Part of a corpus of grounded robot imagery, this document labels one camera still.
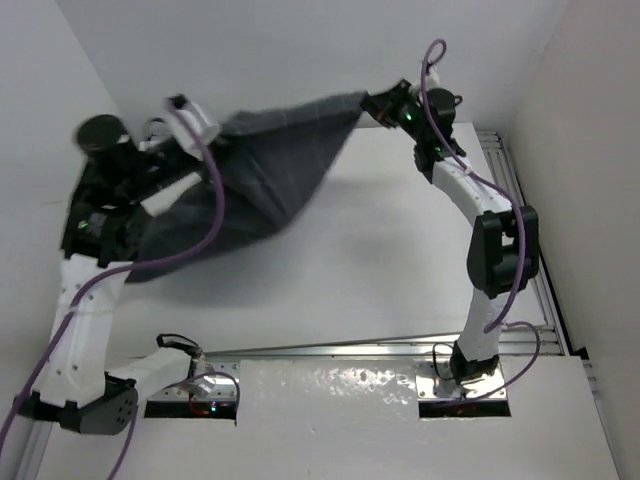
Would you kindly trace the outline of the dark plaid pillowcase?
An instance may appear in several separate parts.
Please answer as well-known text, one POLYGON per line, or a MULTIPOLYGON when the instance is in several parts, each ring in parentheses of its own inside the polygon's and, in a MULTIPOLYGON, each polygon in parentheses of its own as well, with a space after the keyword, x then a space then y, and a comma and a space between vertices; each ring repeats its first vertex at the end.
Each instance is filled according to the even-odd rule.
POLYGON ((211 144, 222 177, 225 213, 201 253, 180 263, 131 272, 141 284, 190 264, 220 257, 287 229, 310 203, 358 123, 363 91, 293 107, 239 111, 211 144))

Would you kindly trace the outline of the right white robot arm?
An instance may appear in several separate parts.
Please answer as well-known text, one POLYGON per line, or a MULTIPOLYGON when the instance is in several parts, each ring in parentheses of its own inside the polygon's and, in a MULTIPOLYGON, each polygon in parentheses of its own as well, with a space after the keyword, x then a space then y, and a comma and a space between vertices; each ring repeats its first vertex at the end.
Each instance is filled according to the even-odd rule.
POLYGON ((414 140, 417 170, 472 227, 466 270, 473 296, 449 360, 450 378, 458 384, 495 370, 503 322, 518 293, 538 274, 540 262, 536 210, 519 205, 476 173, 453 137, 460 102, 460 96, 443 88, 417 94, 402 80, 361 103, 380 125, 399 128, 414 140))

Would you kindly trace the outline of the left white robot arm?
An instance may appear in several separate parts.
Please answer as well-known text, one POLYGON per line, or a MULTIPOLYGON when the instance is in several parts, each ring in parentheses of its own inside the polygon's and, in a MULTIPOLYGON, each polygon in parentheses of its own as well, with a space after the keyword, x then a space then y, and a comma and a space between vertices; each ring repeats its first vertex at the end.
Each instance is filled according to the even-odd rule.
POLYGON ((139 146, 124 123, 103 114, 85 120, 74 141, 85 156, 69 202, 61 241, 61 285, 49 345, 9 418, 52 422, 80 434, 116 435, 132 423, 140 403, 187 380, 197 351, 180 341, 107 371, 114 311, 127 275, 179 264, 211 243, 205 238, 175 258, 137 262, 151 217, 143 203, 192 173, 209 170, 202 146, 217 122, 181 110, 163 119, 165 139, 139 146))

